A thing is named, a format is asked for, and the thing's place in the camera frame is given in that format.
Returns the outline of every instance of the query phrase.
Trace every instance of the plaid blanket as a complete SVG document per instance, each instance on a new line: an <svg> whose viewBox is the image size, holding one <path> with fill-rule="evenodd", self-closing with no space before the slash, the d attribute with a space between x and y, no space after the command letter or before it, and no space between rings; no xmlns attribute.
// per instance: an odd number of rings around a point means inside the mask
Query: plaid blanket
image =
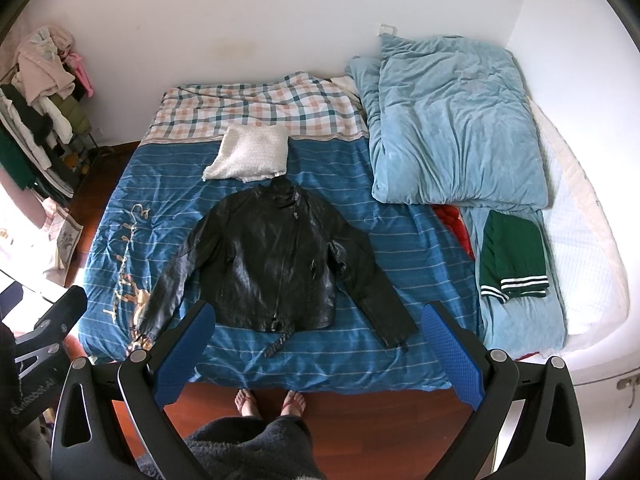
<svg viewBox="0 0 640 480"><path fill-rule="evenodd" d="M140 145L220 140L229 124L238 122L282 124L294 139L355 140L369 135L347 94L330 81L297 72L273 84L171 88Z"/></svg>

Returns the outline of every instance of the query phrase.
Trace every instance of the white wall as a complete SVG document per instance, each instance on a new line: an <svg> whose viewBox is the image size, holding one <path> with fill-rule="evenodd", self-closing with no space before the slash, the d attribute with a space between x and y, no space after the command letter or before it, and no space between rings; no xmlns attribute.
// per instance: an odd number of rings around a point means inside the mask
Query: white wall
<svg viewBox="0 0 640 480"><path fill-rule="evenodd" d="M629 320L568 364L577 381L623 372L640 365L640 53L606 0L524 0L507 48L593 183L628 273Z"/></svg>
<svg viewBox="0 0 640 480"><path fill-rule="evenodd" d="M340 75L374 54L378 23L407 37L463 34L504 45L522 0L32 0L31 24L76 37L96 95L103 144L139 140L165 89L265 81L307 70Z"/></svg>

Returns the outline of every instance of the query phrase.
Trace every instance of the bed sheet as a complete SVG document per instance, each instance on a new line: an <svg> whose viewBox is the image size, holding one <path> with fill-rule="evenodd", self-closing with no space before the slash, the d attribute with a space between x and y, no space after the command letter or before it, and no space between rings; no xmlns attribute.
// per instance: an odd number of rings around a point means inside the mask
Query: bed sheet
<svg viewBox="0 0 640 480"><path fill-rule="evenodd" d="M100 360L121 360L129 319L190 229L229 193L255 186L237 180L203 182L219 142L139 147L116 187L90 250L84 287L82 346ZM424 303L440 300L464 328L482 333L474 264L429 206L383 204L371 196L367 139L289 140L287 176L334 204L370 235L376 260L416 323ZM420 333L406 349L385 349L338 280L335 323L300 332L273 358L262 351L277 335L217 326L192 381L223 386L284 387L347 394L449 387ZM186 287L174 323L198 295Z"/></svg>

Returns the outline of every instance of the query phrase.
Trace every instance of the hot pink cloth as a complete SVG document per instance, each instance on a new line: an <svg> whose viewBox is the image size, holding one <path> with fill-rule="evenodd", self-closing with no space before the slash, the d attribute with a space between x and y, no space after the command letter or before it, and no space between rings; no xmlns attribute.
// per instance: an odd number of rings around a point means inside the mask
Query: hot pink cloth
<svg viewBox="0 0 640 480"><path fill-rule="evenodd" d="M64 69L58 52L65 57L73 40L65 28L45 25L18 46L15 53L20 67L18 78L24 84L28 104L40 95L58 93L63 99L71 95L75 77Z"/></svg>
<svg viewBox="0 0 640 480"><path fill-rule="evenodd" d="M87 77L84 65L82 64L82 57L77 52L69 52L65 57L65 65L67 65L78 78L78 81L86 90L87 97L94 95L94 89L91 88L89 78Z"/></svg>

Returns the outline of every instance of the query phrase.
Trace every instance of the metal bolt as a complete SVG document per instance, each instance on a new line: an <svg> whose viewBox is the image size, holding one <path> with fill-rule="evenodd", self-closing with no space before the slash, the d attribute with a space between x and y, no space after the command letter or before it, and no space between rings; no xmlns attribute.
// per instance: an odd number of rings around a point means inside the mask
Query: metal bolt
<svg viewBox="0 0 640 480"><path fill-rule="evenodd" d="M553 368L564 368L564 361L562 360L561 357L554 355L551 358L551 365Z"/></svg>
<svg viewBox="0 0 640 480"><path fill-rule="evenodd" d="M129 356L129 359L131 359L133 363L141 363L146 359L146 350L136 350Z"/></svg>
<svg viewBox="0 0 640 480"><path fill-rule="evenodd" d="M504 350L500 350L499 348L491 350L491 353L489 355L491 356L491 359L493 359L497 363L503 363L507 360L506 352Z"/></svg>
<svg viewBox="0 0 640 480"><path fill-rule="evenodd" d="M71 366L76 370L79 370L80 368L84 368L85 364L86 364L86 359L84 357L79 357L73 362Z"/></svg>

